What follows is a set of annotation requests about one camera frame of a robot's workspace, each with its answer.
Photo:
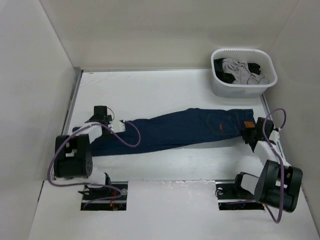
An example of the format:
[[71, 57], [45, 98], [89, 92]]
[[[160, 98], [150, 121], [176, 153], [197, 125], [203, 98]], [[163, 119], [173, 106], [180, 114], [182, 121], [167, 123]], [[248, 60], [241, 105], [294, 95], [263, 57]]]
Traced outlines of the dark blue denim trousers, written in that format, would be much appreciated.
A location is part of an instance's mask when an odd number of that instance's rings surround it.
[[252, 109], [188, 108], [150, 119], [125, 122], [119, 137], [101, 136], [91, 145], [94, 157], [151, 153], [241, 136], [245, 123], [255, 123]]

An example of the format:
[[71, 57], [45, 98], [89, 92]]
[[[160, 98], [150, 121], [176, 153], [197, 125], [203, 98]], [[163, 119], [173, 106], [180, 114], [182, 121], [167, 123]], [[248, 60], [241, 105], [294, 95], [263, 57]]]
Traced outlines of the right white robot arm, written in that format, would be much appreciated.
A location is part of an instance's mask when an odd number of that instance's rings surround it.
[[238, 198], [250, 193], [258, 203], [274, 208], [283, 205], [282, 210], [291, 213], [298, 203], [303, 171], [280, 156], [276, 146], [279, 131], [272, 120], [263, 117], [259, 117], [256, 123], [244, 122], [242, 139], [258, 156], [263, 169], [260, 176], [240, 172], [231, 190]]

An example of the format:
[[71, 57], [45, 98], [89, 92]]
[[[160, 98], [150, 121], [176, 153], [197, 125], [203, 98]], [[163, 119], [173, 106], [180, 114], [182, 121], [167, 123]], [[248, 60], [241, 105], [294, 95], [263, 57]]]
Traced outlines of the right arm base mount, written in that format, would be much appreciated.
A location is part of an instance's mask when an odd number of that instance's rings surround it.
[[221, 211], [265, 210], [263, 204], [255, 202], [253, 194], [237, 188], [234, 180], [218, 180], [215, 188], [218, 209]]

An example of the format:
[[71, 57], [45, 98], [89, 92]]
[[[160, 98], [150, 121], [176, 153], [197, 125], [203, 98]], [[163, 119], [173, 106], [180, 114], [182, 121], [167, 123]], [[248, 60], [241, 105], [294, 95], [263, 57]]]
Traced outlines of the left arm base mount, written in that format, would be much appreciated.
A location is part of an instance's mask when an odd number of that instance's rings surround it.
[[125, 211], [127, 209], [127, 198], [129, 183], [112, 182], [111, 185], [121, 193], [112, 188], [91, 187], [85, 185], [81, 194], [81, 211]]

